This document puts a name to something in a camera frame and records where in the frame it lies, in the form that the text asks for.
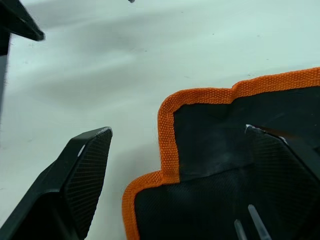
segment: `orange fabric trim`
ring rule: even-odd
[[[127,239],[140,239],[135,214],[135,197],[137,193],[144,189],[180,182],[174,112],[182,105],[230,104],[240,97],[315,86],[320,86],[320,67],[240,81],[232,88],[187,89],[167,97],[158,112],[161,170],[137,178],[130,183],[123,194],[122,215]]]

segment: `white surface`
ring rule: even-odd
[[[168,95],[320,65],[318,0],[23,2],[46,40],[11,41],[0,225],[70,138],[111,126],[87,239],[125,239],[122,194],[160,168],[157,112]]]

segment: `white tabletop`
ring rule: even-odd
[[[111,126],[88,240],[126,238],[122,195],[160,169],[157,112],[188,88],[320,66],[318,0],[25,0],[46,40],[11,39],[0,226],[68,140]]]

